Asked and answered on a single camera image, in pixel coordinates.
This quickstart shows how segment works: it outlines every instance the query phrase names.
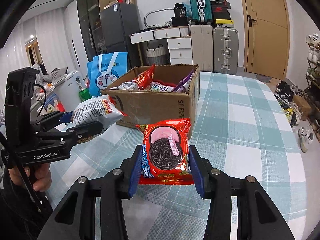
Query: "white curtain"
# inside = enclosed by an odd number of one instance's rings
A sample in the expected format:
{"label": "white curtain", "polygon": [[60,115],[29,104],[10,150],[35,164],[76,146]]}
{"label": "white curtain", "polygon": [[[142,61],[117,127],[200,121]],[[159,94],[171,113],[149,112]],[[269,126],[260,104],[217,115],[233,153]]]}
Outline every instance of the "white curtain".
{"label": "white curtain", "polygon": [[4,109],[5,87],[10,71],[30,66],[23,38],[23,25],[18,24],[0,49],[0,109]]}
{"label": "white curtain", "polygon": [[75,70],[71,57],[62,8],[35,16],[36,37],[42,61],[48,73],[55,68]]}

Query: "white electric kettle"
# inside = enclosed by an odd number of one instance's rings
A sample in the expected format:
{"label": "white electric kettle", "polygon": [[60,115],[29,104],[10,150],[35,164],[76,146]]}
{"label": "white electric kettle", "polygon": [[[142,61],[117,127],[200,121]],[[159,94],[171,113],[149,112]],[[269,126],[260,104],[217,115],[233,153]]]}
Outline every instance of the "white electric kettle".
{"label": "white electric kettle", "polygon": [[52,82],[52,85],[54,86],[53,92],[57,94],[67,112],[75,110],[81,103],[78,83],[81,84],[82,87],[85,87],[81,73],[77,70],[64,74]]}

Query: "red snack package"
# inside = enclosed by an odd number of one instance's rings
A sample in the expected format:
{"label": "red snack package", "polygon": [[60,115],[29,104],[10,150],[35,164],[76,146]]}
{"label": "red snack package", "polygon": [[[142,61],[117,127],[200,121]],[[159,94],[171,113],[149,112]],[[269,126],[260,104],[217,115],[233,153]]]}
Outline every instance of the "red snack package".
{"label": "red snack package", "polygon": [[153,82],[157,82],[161,85],[167,86],[167,87],[176,87],[177,84],[169,83],[169,82],[163,82],[162,80],[154,80]]}
{"label": "red snack package", "polygon": [[149,69],[140,73],[132,82],[136,82],[140,90],[146,89],[153,80],[153,72],[155,70],[155,64],[153,64]]}
{"label": "red snack package", "polygon": [[192,175],[188,173],[189,118],[136,127],[144,132],[139,184],[194,184]]}

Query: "doraemon bag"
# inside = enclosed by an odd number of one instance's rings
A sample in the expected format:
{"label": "doraemon bag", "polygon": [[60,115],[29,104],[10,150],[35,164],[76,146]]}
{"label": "doraemon bag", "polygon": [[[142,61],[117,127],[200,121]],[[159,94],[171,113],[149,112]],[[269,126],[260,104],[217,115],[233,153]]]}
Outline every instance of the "doraemon bag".
{"label": "doraemon bag", "polygon": [[101,90],[127,72],[127,57],[127,52],[101,54],[87,64],[89,92],[92,96],[101,96]]}

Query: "blue checkered tablecloth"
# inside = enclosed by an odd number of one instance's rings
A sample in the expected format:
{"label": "blue checkered tablecloth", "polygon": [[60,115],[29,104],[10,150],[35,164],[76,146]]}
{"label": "blue checkered tablecloth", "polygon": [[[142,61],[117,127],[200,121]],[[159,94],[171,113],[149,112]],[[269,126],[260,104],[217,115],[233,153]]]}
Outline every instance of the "blue checkered tablecloth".
{"label": "blue checkered tablecloth", "polygon": [[[131,157],[143,134],[112,125],[90,142],[76,145],[68,160],[52,163],[47,192],[55,207],[79,176],[104,176]],[[260,81],[200,73],[200,99],[189,144],[213,167],[233,177],[253,175],[301,239],[306,215],[306,179],[300,149],[280,105]],[[99,232],[99,199],[96,237]],[[139,185],[123,200],[129,239],[203,239],[210,201],[191,186]],[[231,239],[237,234],[237,201],[232,199]]]}

